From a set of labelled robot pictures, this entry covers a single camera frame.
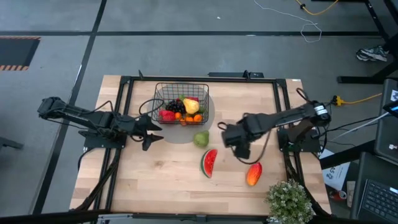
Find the wire basket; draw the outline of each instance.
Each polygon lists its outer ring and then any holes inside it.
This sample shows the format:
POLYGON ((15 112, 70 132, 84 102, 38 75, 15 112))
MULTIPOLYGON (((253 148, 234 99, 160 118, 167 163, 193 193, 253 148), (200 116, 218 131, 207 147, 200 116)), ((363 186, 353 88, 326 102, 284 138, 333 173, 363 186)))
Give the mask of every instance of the wire basket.
POLYGON ((206 84, 192 84, 192 83, 158 83, 155 87, 154 99, 164 100, 164 105, 158 108, 162 102, 160 100, 155 100, 152 105, 152 120, 157 121, 161 124, 188 124, 188 125, 203 125, 208 121, 209 118, 209 86, 206 84), (185 97, 195 97, 198 98, 199 105, 203 107, 204 112, 201 121, 195 122, 180 122, 175 121, 164 121, 159 118, 159 111, 165 110, 166 105, 168 105, 172 100, 177 101, 180 95, 185 97))

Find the watermelon slice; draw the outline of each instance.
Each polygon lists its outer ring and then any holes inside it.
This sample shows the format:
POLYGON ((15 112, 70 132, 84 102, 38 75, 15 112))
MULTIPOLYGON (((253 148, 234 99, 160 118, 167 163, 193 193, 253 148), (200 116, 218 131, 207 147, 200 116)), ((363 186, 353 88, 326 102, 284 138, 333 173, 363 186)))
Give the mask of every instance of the watermelon slice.
POLYGON ((211 178, 213 173, 214 161, 216 160, 217 149, 210 149, 205 152, 201 157, 200 170, 208 177, 211 178))

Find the watermelon rind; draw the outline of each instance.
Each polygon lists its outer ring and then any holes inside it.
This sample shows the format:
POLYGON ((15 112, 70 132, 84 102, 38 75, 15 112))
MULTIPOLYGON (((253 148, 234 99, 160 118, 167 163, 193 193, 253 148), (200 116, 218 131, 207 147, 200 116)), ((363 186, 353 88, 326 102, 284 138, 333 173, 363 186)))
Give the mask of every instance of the watermelon rind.
POLYGON ((210 150, 211 150, 211 149, 207 150, 207 151, 204 153, 204 155, 201 157, 201 161, 200 161, 200 170, 201 170, 201 171, 203 172, 203 174, 204 174, 206 177, 208 177, 208 178, 210 178, 210 176, 207 175, 207 173, 206 173, 206 171, 205 171, 205 158, 206 158, 206 155, 210 152, 210 150))

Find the yellow cable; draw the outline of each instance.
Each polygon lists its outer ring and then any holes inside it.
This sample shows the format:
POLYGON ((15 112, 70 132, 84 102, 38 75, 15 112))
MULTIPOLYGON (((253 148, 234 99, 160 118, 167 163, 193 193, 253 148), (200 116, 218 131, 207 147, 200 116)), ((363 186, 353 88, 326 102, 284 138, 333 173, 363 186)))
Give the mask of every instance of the yellow cable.
POLYGON ((331 4, 331 5, 330 5, 329 7, 327 7, 325 10, 320 11, 320 12, 317 12, 317 13, 312 13, 312 12, 308 11, 306 7, 303 7, 303 9, 304 9, 304 11, 306 11, 308 14, 313 15, 313 16, 317 16, 317 15, 320 15, 320 14, 326 12, 327 10, 329 10, 329 9, 330 9, 332 6, 334 6, 337 2, 338 2, 338 0, 336 0, 333 4, 331 4))
POLYGON ((376 94, 376 95, 373 95, 373 96, 370 96, 370 97, 365 98, 365 99, 362 99, 362 100, 357 100, 357 101, 354 101, 354 102, 345 102, 344 100, 341 100, 341 102, 342 102, 343 104, 355 104, 355 103, 364 102, 364 101, 366 101, 366 100, 370 100, 370 99, 375 98, 375 97, 378 97, 378 96, 381 96, 381 93, 376 94))

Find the white cable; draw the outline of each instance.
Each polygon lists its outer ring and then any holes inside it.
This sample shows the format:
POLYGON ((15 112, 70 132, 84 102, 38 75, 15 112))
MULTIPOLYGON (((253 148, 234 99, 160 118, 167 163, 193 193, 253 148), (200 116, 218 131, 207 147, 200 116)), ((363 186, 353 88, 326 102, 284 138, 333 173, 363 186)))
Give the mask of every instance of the white cable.
POLYGON ((322 30, 319 29, 319 27, 317 27, 318 23, 313 23, 312 21, 310 21, 310 20, 308 20, 308 19, 303 19, 303 18, 301 18, 301 17, 299 17, 299 16, 291 15, 291 14, 289 14, 289 13, 279 12, 279 11, 276 10, 276 9, 271 9, 271 8, 268 8, 268 7, 262 7, 256 0, 253 0, 253 1, 254 1, 258 6, 260 6, 261 9, 271 10, 271 11, 278 12, 278 13, 283 14, 283 15, 288 15, 288 16, 292 16, 292 17, 297 18, 297 19, 301 19, 301 20, 303 20, 303 21, 305 21, 305 22, 310 22, 309 24, 304 24, 303 27, 301 28, 300 33, 301 33, 301 35, 304 37, 304 40, 305 40, 307 43, 314 43, 314 42, 318 42, 319 40, 321 40, 322 30), (303 34, 303 30, 304 30, 305 26, 314 26, 315 28, 317 28, 317 30, 319 30, 320 33, 319 33, 319 38, 318 38, 318 40, 311 40, 311 41, 309 41, 309 40, 307 40, 307 38, 305 38, 305 36, 304 36, 304 34, 303 34))
POLYGON ((388 114, 389 114, 389 113, 387 112, 387 113, 385 113, 385 114, 383 114, 383 115, 381 115, 381 116, 378 116, 377 118, 374 118, 373 120, 369 121, 369 122, 366 123, 366 124, 362 124, 362 125, 360 125, 360 126, 358 126, 358 127, 356 127, 356 128, 353 128, 353 129, 351 129, 351 130, 349 130, 349 131, 346 131, 346 132, 344 132, 343 134, 340 134, 339 136, 335 137, 335 138, 332 139, 331 141, 334 141, 334 140, 336 140, 336 139, 338 139, 338 138, 342 137, 343 135, 346 135, 346 134, 348 134, 348 133, 350 133, 350 132, 353 132, 353 131, 355 131, 355 130, 358 130, 359 128, 363 128, 363 127, 365 127, 366 125, 368 125, 368 124, 370 124, 370 123, 373 123, 373 122, 375 122, 375 121, 381 119, 381 118, 384 117, 384 116, 387 116, 388 114))

